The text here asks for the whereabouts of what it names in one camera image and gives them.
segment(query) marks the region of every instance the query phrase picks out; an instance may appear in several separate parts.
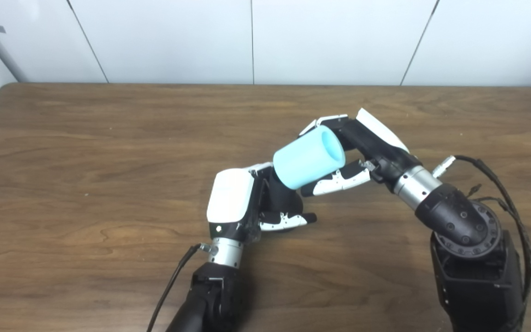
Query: wood grain surface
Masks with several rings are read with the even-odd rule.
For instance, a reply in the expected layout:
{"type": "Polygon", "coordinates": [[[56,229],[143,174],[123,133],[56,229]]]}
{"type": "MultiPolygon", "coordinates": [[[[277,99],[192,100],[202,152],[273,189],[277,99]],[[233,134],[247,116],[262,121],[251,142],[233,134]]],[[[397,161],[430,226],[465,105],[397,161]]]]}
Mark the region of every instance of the wood grain surface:
{"type": "MultiPolygon", "coordinates": [[[[177,261],[209,241],[215,174],[271,160],[313,119],[360,107],[427,168],[450,154],[483,158],[531,234],[531,89],[10,84],[0,91],[0,331],[145,330],[177,261]]],[[[443,179],[496,193],[463,163],[443,179]]],[[[318,222],[245,251],[242,331],[451,330],[430,232],[383,185],[308,198],[305,210],[318,222]]],[[[183,269],[157,331],[204,260],[183,269]]]]}

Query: black cable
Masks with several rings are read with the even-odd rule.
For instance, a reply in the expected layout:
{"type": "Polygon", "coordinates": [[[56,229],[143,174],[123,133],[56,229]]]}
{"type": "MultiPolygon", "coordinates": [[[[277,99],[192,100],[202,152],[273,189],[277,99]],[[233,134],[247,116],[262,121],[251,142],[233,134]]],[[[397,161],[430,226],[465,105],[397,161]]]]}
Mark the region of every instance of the black cable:
{"type": "Polygon", "coordinates": [[[512,198],[507,192],[507,189],[505,189],[501,181],[499,181],[499,178],[497,178],[495,173],[482,160],[466,157],[464,155],[455,155],[454,157],[457,160],[463,160],[471,163],[473,166],[478,168],[478,170],[480,170],[484,175],[486,175],[491,181],[493,181],[493,183],[495,183],[501,195],[503,196],[505,203],[500,198],[495,197],[483,197],[477,200],[497,201],[499,205],[503,208],[503,210],[506,210],[506,212],[508,212],[516,222],[516,226],[520,235],[520,240],[522,241],[522,250],[524,254],[524,290],[522,294],[523,312],[522,317],[520,318],[520,322],[523,322],[523,315],[525,315],[525,308],[527,307],[527,299],[531,291],[531,241],[530,237],[527,234],[527,230],[525,229],[525,225],[523,224],[518,210],[516,209],[512,198]]]}
{"type": "Polygon", "coordinates": [[[171,290],[171,287],[173,286],[173,282],[175,282],[175,279],[177,278],[177,275],[179,274],[179,271],[183,268],[184,265],[189,261],[189,259],[196,254],[196,251],[200,248],[202,244],[196,244],[194,246],[191,246],[188,249],[188,252],[186,252],[185,255],[183,255],[182,259],[177,264],[177,267],[175,268],[175,271],[173,271],[173,275],[171,275],[171,279],[167,283],[167,287],[165,287],[165,290],[163,294],[161,295],[159,302],[157,303],[157,306],[155,307],[155,311],[153,312],[153,315],[151,316],[151,320],[149,322],[149,326],[147,327],[147,332],[151,332],[153,330],[154,322],[157,320],[157,316],[159,315],[159,311],[161,310],[161,307],[163,306],[163,303],[165,302],[165,298],[167,297],[167,294],[169,294],[169,291],[171,290]]]}

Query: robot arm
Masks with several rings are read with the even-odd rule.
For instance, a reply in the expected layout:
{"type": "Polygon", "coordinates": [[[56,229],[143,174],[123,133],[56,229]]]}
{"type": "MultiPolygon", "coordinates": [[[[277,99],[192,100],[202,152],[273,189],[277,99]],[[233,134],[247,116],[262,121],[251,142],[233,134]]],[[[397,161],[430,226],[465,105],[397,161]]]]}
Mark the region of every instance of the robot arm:
{"type": "MultiPolygon", "coordinates": [[[[453,185],[437,179],[457,157],[449,157],[434,173],[409,154],[407,147],[372,115],[360,110],[356,120],[342,118],[334,132],[348,148],[358,149],[369,178],[384,183],[432,229],[431,255],[441,305],[454,332],[519,332],[531,287],[531,246],[517,211],[491,170],[467,158],[492,179],[518,223],[525,254],[522,284],[519,255],[508,231],[480,200],[470,200],[453,185]]],[[[307,188],[325,187],[329,176],[307,188]]],[[[344,189],[336,181],[336,190],[344,189]]]]}
{"type": "Polygon", "coordinates": [[[223,170],[215,177],[208,217],[212,244],[203,244],[208,261],[192,276],[186,301],[168,332],[227,332],[242,311],[245,283],[239,273],[245,246],[262,231],[287,231],[316,221],[302,213],[295,190],[284,186],[266,162],[223,170]]]}

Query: metal connector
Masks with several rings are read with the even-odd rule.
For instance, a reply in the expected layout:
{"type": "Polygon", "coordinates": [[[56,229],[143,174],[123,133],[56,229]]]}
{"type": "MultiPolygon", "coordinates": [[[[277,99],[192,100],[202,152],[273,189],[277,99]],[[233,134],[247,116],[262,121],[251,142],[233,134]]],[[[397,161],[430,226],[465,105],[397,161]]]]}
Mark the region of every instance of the metal connector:
{"type": "Polygon", "coordinates": [[[445,160],[441,162],[441,164],[439,164],[436,168],[434,168],[433,172],[431,172],[432,176],[434,176],[434,178],[439,178],[440,176],[444,175],[446,170],[448,170],[448,168],[454,163],[455,160],[456,157],[453,155],[449,156],[448,158],[445,158],[445,160]]]}
{"type": "Polygon", "coordinates": [[[208,243],[200,243],[200,250],[204,252],[208,252],[209,254],[212,254],[212,255],[218,254],[218,247],[211,246],[208,243]]]}

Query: silver metal joint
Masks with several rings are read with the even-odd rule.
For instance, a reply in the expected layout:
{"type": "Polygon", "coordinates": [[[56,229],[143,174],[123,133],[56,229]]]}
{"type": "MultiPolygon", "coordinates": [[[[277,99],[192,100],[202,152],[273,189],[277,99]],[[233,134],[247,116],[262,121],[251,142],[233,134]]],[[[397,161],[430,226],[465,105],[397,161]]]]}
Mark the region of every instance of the silver metal joint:
{"type": "Polygon", "coordinates": [[[448,170],[448,168],[452,166],[455,160],[456,157],[453,155],[449,156],[448,158],[445,158],[444,161],[441,162],[441,164],[437,165],[436,168],[434,168],[434,171],[431,172],[432,176],[434,176],[434,178],[439,178],[440,176],[444,175],[446,170],[448,170]]]}
{"type": "Polygon", "coordinates": [[[405,172],[396,182],[394,193],[413,210],[442,182],[423,166],[415,166],[405,172]]]}
{"type": "Polygon", "coordinates": [[[241,265],[243,246],[244,245],[241,242],[236,240],[215,237],[210,246],[208,262],[227,265],[238,269],[241,265]]]}

